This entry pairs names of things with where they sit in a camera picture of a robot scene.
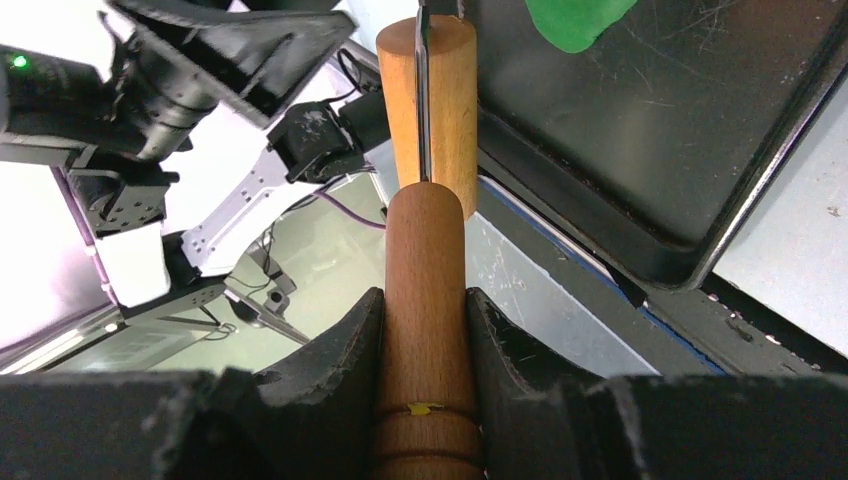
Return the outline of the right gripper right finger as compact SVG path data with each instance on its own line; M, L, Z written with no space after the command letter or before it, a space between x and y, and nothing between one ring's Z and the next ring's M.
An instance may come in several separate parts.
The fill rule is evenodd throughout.
M492 479L843 479L843 375L602 378L479 288L467 325Z

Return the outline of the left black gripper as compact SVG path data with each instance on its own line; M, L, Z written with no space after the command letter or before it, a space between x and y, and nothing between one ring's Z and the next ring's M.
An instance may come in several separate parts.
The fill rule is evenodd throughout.
M343 11L229 12L186 1L111 1L149 50L256 127L275 122L354 32Z

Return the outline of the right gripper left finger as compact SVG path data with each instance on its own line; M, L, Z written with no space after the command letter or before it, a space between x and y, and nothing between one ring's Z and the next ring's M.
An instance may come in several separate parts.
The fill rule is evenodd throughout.
M252 373L41 373L1 380L5 479L363 479L384 294Z

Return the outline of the wooden dough roller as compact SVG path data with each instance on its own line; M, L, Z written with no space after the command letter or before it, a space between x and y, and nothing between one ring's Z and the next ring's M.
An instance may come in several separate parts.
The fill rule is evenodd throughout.
M466 327L465 223L477 205L474 27L421 2L376 47L399 190L386 223L373 479L484 475Z

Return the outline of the black plastic tray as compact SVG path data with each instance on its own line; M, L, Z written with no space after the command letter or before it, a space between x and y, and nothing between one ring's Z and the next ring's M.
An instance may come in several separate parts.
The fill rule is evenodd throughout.
M467 1L480 165L643 285L696 288L847 69L843 1L639 1L588 49Z

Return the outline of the green dough piece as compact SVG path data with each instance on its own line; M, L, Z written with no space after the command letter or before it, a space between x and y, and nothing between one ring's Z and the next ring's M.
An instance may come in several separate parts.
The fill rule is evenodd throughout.
M568 54L587 50L611 25L621 20L637 0L526 0L538 33Z

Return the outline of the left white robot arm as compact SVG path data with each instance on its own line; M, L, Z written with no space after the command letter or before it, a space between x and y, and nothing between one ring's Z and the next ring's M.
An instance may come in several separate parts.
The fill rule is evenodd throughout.
M111 73L1 49L1 158L49 167L110 299L125 318L197 308L265 230L313 197L312 160L269 142L197 225L163 236L163 163L226 105L258 129L291 120L296 96L355 31L346 12L234 12L226 1L111 1L133 31L113 36Z

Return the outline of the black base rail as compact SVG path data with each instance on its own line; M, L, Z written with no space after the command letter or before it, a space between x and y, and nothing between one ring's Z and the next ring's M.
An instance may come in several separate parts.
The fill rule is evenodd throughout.
M847 361L717 277L640 290L490 178L466 227L466 273L529 334L601 376L845 373Z

